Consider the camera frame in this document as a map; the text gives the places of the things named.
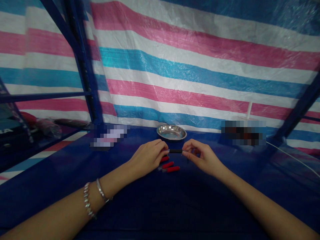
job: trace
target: white rod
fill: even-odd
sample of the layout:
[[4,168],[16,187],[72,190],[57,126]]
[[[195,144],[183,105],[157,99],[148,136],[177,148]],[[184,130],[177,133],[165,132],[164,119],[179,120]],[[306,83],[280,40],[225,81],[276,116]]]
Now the white rod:
[[247,120],[250,119],[251,108],[252,108],[252,101],[249,102],[248,112],[247,112]]

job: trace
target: stainless steel bowl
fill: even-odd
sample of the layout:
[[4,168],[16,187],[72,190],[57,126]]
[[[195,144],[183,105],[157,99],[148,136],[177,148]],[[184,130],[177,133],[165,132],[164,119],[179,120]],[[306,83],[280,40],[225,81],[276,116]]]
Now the stainless steel bowl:
[[157,128],[157,133],[169,141],[180,141],[187,136],[187,132],[175,125],[162,125]]

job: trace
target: blue table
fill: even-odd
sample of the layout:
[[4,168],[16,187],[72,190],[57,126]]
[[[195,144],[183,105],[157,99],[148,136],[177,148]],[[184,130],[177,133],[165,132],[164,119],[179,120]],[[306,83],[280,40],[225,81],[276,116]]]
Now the blue table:
[[[0,234],[128,161],[143,143],[159,138],[155,128],[131,127],[108,152],[89,148],[89,133],[0,186]],[[220,160],[265,195],[320,231],[320,179],[272,146],[219,143],[220,134],[188,131],[209,144]],[[290,149],[320,171],[320,162]],[[179,172],[151,172],[121,190],[77,239],[268,239],[242,203],[219,181],[180,154]]]

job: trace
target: silver bracelet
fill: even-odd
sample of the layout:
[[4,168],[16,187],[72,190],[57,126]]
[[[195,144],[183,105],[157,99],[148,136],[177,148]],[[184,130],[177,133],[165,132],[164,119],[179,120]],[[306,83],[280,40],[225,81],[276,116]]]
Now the silver bracelet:
[[91,218],[97,219],[96,215],[92,211],[92,209],[90,207],[90,203],[89,203],[89,184],[90,184],[90,182],[88,182],[88,183],[86,183],[86,185],[84,185],[84,191],[83,191],[84,204],[85,204],[85,208],[87,209],[88,216],[90,216]]
[[112,198],[106,198],[106,196],[104,195],[103,191],[102,191],[102,188],[101,188],[101,185],[100,185],[100,181],[99,181],[99,178],[97,178],[97,187],[98,187],[98,190],[100,192],[100,195],[102,196],[103,200],[104,200],[104,203],[107,203],[109,202],[109,200],[112,200]]

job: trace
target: red cap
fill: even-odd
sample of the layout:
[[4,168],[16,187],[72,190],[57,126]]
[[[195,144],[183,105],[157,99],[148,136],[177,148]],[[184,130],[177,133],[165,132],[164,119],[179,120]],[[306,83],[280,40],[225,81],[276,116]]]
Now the red cap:
[[172,168],[167,168],[167,172],[175,172],[175,171],[179,171],[180,167],[172,167]]
[[169,157],[166,156],[166,157],[163,157],[160,162],[165,162],[165,161],[168,161],[168,160],[169,160]]
[[162,169],[166,169],[166,168],[168,168],[168,167],[171,167],[171,166],[173,166],[173,164],[174,164],[174,162],[169,162],[169,163],[163,165],[163,166],[162,166]]

